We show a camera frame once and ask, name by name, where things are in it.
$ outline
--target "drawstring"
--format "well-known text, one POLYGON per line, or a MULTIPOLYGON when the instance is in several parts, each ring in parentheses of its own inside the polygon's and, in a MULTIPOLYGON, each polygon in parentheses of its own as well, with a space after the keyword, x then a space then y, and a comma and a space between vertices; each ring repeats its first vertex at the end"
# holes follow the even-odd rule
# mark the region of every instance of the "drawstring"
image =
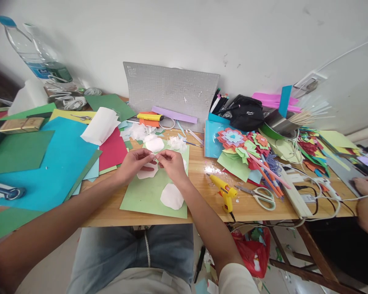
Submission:
POLYGON ((146 240, 148 267, 151 267, 150 249, 148 248, 148 240, 147 240, 147 234, 146 233, 147 233, 147 230, 144 230, 144 239, 146 240))

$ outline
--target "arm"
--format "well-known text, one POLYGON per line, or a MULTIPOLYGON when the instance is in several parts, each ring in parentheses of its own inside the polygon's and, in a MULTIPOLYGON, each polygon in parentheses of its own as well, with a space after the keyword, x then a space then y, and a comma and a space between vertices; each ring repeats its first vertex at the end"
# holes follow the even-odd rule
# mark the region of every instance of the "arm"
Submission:
POLYGON ((157 159, 183 195, 196 229, 213 257, 218 276, 228 263, 244 265, 228 228, 186 175, 181 154, 164 150, 157 154, 157 159))
POLYGON ((0 287, 5 293, 14 293, 37 263, 67 240, 140 169, 152 169, 143 167, 148 162, 156 163, 151 151, 129 152, 113 176, 37 217, 3 240, 0 243, 0 287))

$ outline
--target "jeans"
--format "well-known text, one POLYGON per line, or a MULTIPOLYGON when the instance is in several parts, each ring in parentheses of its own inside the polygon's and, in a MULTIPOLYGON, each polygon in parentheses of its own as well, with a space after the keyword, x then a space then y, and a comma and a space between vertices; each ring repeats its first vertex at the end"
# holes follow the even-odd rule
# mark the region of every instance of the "jeans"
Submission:
MULTIPOLYGON (((192 224, 155 225, 146 234, 151 267, 191 284, 192 224)), ((148 267, 144 235, 136 239, 132 227, 83 228, 67 293, 96 293, 132 267, 148 267)))

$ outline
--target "pen holder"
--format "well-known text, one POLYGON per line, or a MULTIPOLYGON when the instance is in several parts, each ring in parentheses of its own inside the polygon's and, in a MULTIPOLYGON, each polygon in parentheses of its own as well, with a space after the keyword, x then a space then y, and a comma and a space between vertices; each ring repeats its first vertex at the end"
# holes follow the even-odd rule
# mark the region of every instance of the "pen holder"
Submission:
MULTIPOLYGON (((294 115, 294 113, 289 112, 287 114, 287 118, 291 117, 292 115, 294 115)), ((288 119, 284 118, 278 112, 278 110, 275 110, 269 116, 267 116, 265 118, 265 122, 270 129, 284 137, 291 136, 291 134, 295 133, 295 130, 300 127, 299 125, 296 125, 295 123, 292 123, 288 119)))

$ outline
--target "black pouch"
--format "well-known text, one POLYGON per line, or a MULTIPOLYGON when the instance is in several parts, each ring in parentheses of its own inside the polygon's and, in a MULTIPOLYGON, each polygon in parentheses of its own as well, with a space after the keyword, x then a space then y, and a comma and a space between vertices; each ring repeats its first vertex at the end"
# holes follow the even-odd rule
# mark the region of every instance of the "black pouch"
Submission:
POLYGON ((234 105, 240 108, 233 109, 230 125, 241 131, 254 131, 263 125, 262 102, 250 97, 238 95, 234 100, 234 105))

